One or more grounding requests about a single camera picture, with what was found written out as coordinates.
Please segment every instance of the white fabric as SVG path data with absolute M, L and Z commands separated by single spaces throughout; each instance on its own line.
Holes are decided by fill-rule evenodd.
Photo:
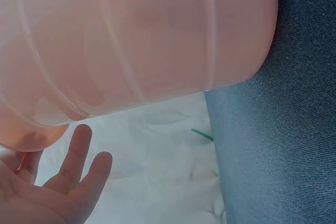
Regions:
M 101 151 L 112 173 L 89 224 L 226 223 L 202 93 L 84 121 L 93 138 L 84 174 Z M 58 172 L 76 124 L 42 156 L 37 184 Z

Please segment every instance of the finger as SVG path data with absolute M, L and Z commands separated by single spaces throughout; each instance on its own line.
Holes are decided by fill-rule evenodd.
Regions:
M 68 196 L 85 213 L 85 218 L 90 216 L 96 206 L 110 176 L 111 167 L 112 155 L 108 152 L 99 153 L 93 160 L 87 176 L 69 193 Z
M 24 152 L 4 150 L 0 152 L 0 162 L 2 162 L 6 166 L 8 166 L 9 169 L 15 172 L 19 168 L 24 155 Z
M 78 185 L 89 151 L 91 137 L 92 130 L 89 126 L 83 124 L 75 129 L 59 173 L 45 183 L 44 187 L 66 195 Z
M 26 153 L 16 172 L 17 176 L 27 183 L 34 184 L 42 153 L 43 151 Z

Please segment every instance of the gray fabric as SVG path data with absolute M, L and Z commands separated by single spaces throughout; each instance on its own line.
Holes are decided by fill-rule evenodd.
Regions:
M 336 0 L 279 0 L 250 80 L 206 94 L 228 224 L 336 223 Z

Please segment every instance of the ridged plastic surface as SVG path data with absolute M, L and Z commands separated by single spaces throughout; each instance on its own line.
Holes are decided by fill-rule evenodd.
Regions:
M 38 150 L 72 121 L 246 80 L 276 16 L 277 0 L 0 0 L 0 143 Z

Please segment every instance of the palm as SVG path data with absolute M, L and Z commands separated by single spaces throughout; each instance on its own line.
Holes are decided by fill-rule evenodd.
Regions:
M 25 154 L 22 162 L 21 153 L 0 155 L 2 223 L 84 223 L 99 199 L 112 161 L 109 153 L 100 153 L 79 182 L 90 139 L 87 126 L 77 128 L 59 173 L 43 187 L 32 185 L 41 152 Z

